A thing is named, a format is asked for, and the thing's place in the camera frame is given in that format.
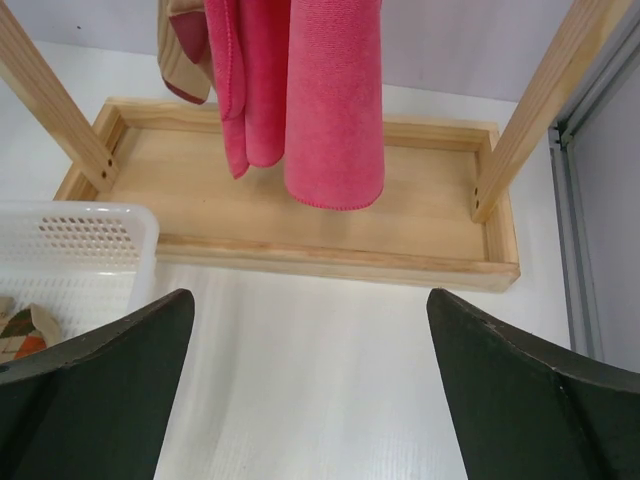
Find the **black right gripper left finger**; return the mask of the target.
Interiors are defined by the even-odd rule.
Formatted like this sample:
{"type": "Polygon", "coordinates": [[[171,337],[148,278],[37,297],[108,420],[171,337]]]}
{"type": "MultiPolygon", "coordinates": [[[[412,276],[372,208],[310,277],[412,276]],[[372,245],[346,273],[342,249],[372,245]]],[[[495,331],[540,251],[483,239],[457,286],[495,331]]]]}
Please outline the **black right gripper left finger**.
{"type": "Polygon", "coordinates": [[[153,478],[194,318],[177,289],[3,364],[2,478],[153,478]]]}

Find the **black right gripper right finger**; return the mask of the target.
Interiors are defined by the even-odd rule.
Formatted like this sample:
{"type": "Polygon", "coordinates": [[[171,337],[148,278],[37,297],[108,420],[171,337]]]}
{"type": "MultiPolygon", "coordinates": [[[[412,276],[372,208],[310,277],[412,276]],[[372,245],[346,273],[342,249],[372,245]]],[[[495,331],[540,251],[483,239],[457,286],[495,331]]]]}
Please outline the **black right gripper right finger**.
{"type": "Polygon", "coordinates": [[[636,479],[639,376],[444,289],[426,311],[470,479],[636,479]]]}

